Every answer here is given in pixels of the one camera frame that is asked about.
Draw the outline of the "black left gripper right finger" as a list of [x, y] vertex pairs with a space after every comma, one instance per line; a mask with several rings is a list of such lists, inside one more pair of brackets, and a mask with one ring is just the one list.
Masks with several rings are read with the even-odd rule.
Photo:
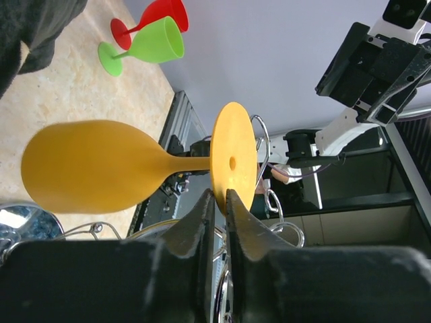
[[413, 248], [296, 248], [226, 193], [235, 322], [429, 322], [430, 262]]

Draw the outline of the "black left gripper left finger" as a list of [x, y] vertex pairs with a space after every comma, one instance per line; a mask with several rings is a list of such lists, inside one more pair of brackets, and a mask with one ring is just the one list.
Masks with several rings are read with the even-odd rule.
[[2, 322], [208, 322], [215, 198], [156, 238], [25, 242], [1, 267]]

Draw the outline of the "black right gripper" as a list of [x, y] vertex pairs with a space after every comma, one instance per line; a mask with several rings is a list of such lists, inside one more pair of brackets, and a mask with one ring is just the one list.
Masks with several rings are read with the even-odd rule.
[[354, 109], [360, 123], [391, 124], [430, 83], [430, 42], [411, 44], [353, 23], [315, 88]]

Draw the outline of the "orange plastic wine glass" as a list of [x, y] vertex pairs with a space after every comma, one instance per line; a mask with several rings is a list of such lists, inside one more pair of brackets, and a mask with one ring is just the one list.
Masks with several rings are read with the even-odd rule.
[[[27, 144], [21, 177], [32, 200], [53, 213], [114, 213], [144, 201], [166, 170], [162, 148], [147, 133], [113, 120], [49, 125]], [[236, 102], [225, 105], [214, 124], [209, 155], [211, 189], [220, 211], [234, 190], [250, 208], [257, 181], [252, 122]]]

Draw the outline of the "red plastic wine glass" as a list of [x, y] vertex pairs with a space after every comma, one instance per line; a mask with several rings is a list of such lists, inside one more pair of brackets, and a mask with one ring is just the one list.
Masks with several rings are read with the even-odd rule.
[[181, 0], [156, 0], [152, 1], [141, 15], [139, 23], [131, 29], [118, 18], [110, 22], [110, 31], [115, 42], [123, 49], [131, 47], [131, 34], [140, 31], [144, 26], [170, 16], [179, 27], [181, 33], [189, 29], [189, 17], [184, 3]]

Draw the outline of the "green plastic wine glass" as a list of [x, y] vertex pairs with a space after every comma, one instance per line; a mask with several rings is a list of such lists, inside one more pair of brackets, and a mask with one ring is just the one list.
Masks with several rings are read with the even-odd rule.
[[144, 26], [136, 33], [131, 46], [125, 52], [118, 53], [108, 42], [98, 45], [98, 59], [103, 69], [114, 77], [123, 72], [122, 59], [134, 57], [146, 63], [166, 63], [183, 58], [185, 45], [183, 36], [174, 19], [163, 17]]

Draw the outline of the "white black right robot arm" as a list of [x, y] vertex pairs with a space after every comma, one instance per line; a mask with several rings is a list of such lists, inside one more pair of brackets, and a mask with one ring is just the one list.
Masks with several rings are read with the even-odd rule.
[[373, 27], [354, 23], [315, 88], [317, 95], [345, 106], [321, 130], [300, 129], [273, 137], [266, 153], [272, 164], [295, 168], [340, 160], [351, 141], [405, 117], [418, 88], [430, 83], [427, 22], [405, 29], [379, 19]]

